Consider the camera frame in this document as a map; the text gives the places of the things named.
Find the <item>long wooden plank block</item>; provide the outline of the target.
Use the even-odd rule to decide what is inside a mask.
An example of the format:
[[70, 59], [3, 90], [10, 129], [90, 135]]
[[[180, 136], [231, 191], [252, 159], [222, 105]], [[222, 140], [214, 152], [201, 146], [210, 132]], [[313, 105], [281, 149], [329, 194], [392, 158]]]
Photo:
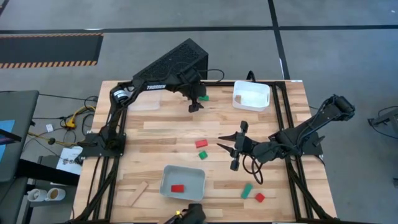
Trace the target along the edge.
[[127, 199], [126, 205], [128, 207], [132, 207], [137, 199], [144, 193], [146, 188], [148, 187], [148, 183], [143, 181], [138, 188], [129, 196]]

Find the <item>long teal green block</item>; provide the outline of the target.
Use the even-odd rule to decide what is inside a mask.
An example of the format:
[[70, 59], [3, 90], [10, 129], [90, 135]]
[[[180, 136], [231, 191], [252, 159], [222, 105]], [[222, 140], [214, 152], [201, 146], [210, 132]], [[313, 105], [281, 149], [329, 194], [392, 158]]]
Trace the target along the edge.
[[246, 199], [249, 197], [249, 194], [251, 192], [251, 190], [253, 189], [253, 185], [252, 183], [247, 183], [244, 188], [243, 191], [241, 193], [241, 198]]

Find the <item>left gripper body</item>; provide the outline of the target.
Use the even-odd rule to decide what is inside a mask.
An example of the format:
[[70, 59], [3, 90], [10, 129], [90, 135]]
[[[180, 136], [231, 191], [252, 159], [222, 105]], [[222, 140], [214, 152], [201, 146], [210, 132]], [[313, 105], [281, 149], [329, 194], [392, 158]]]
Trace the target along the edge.
[[206, 86], [201, 81], [201, 78], [182, 78], [182, 95], [188, 100], [196, 103], [200, 96], [206, 95]]

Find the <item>black shelf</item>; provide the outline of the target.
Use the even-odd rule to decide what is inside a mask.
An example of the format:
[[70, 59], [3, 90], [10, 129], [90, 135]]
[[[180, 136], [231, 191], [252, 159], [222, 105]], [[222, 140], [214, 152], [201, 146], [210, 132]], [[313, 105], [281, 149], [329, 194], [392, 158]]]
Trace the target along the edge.
[[64, 170], [45, 166], [36, 162], [19, 159], [15, 177], [45, 180], [62, 185], [77, 186], [80, 176]]

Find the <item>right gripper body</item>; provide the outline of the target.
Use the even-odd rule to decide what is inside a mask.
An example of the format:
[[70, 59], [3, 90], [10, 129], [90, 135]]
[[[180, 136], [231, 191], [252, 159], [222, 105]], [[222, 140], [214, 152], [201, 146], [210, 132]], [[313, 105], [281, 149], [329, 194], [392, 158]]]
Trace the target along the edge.
[[237, 138], [234, 141], [234, 157], [230, 169], [233, 171], [238, 171], [239, 169], [239, 157], [240, 155], [252, 155], [255, 143], [252, 139], [246, 136], [248, 131], [248, 123], [246, 121], [241, 121], [240, 132], [238, 132]]

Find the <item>white plastic bin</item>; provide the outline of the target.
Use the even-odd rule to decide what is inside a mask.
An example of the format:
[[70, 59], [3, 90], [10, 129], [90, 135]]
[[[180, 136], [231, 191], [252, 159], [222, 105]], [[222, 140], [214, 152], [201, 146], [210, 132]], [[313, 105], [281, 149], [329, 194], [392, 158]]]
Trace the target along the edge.
[[[241, 95], [241, 104], [235, 101], [235, 96]], [[249, 111], [264, 111], [270, 104], [271, 88], [269, 85], [235, 81], [232, 105], [236, 109]]]

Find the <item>grey plastic bin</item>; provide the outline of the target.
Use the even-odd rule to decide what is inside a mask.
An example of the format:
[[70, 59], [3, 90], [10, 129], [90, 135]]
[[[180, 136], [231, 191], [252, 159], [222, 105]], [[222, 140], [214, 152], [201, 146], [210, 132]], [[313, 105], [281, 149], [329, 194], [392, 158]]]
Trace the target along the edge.
[[[164, 197], [199, 202], [205, 194], [205, 172], [201, 169], [167, 165], [164, 167], [159, 192]], [[183, 185], [183, 192], [173, 192], [173, 185]]]

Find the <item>black perforated computer tower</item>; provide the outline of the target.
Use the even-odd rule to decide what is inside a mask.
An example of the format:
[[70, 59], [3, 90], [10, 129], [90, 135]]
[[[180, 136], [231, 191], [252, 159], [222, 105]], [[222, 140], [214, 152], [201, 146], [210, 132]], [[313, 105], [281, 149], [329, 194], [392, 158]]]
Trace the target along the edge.
[[206, 70], [208, 68], [208, 52], [188, 38], [135, 74], [133, 79], [164, 80], [171, 74], [185, 72], [191, 68]]

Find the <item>white cup brown inside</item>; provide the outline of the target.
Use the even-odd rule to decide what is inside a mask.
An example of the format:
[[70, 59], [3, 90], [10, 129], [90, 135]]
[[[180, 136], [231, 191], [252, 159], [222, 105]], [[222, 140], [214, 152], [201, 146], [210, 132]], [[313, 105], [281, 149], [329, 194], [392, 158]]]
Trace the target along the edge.
[[60, 188], [52, 188], [47, 192], [46, 201], [61, 201], [65, 198], [66, 191]]

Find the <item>black hazard striped floor mat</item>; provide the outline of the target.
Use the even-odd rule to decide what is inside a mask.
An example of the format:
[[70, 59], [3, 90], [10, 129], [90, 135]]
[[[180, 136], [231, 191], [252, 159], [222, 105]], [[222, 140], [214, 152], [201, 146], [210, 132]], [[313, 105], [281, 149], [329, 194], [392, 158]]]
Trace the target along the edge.
[[103, 38], [102, 33], [0, 35], [0, 69], [94, 66]]

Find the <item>dark grey desk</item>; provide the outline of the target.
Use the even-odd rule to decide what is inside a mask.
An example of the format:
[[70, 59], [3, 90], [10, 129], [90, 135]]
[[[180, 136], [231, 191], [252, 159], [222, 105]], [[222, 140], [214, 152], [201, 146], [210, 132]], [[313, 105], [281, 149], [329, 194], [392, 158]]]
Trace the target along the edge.
[[6, 144], [4, 154], [0, 157], [0, 182], [8, 182], [15, 176], [38, 96], [37, 90], [0, 92], [0, 121], [14, 120], [11, 133], [21, 138], [20, 141]]

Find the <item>black aluminium table frame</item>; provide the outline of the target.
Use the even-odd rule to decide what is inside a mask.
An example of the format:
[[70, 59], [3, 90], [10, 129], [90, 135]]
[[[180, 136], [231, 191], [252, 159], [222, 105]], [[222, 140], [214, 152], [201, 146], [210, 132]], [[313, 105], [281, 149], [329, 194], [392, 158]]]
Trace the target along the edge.
[[[234, 142], [218, 139], [240, 132], [241, 121], [249, 125], [246, 136], [267, 142], [269, 136], [294, 128], [311, 118], [305, 113], [294, 120], [284, 81], [254, 82], [269, 85], [270, 104], [261, 112], [233, 107], [235, 81], [202, 80], [208, 101], [194, 113], [188, 111], [191, 101], [179, 92], [161, 91], [160, 108], [150, 111], [127, 109], [124, 132], [124, 154], [119, 157], [87, 157], [83, 162], [75, 197], [76, 217], [68, 224], [111, 224], [113, 222], [159, 222], [175, 215], [177, 210], [200, 203], [205, 222], [267, 222], [296, 221], [334, 223], [307, 189], [301, 156], [261, 164], [241, 155], [239, 169], [230, 169], [233, 158], [217, 143], [233, 147]], [[92, 133], [105, 125], [111, 103], [109, 92], [119, 82], [104, 82], [93, 119]], [[197, 140], [206, 139], [206, 147], [196, 148]], [[208, 157], [201, 160], [199, 153]], [[205, 172], [205, 194], [199, 201], [164, 197], [160, 183], [167, 165], [201, 169]], [[132, 207], [129, 196], [143, 182], [144, 193]], [[241, 198], [247, 183], [253, 189]], [[255, 196], [265, 196], [259, 203]]]

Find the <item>clear plastic bin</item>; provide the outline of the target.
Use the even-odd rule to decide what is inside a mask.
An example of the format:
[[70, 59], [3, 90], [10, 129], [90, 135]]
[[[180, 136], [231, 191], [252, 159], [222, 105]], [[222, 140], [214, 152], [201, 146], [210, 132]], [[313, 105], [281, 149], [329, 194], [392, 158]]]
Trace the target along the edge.
[[129, 111], [150, 111], [160, 108], [161, 91], [143, 91], [134, 103], [128, 106]]

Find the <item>white printed paper sheet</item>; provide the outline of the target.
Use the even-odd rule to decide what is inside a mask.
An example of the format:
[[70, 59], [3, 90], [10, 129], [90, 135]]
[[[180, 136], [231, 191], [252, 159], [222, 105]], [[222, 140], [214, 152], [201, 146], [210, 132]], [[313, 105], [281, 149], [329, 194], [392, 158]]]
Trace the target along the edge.
[[77, 162], [75, 162], [75, 159], [80, 155], [81, 152], [82, 148], [80, 146], [63, 148], [60, 159], [57, 162], [56, 169], [80, 175], [82, 165], [79, 165]]

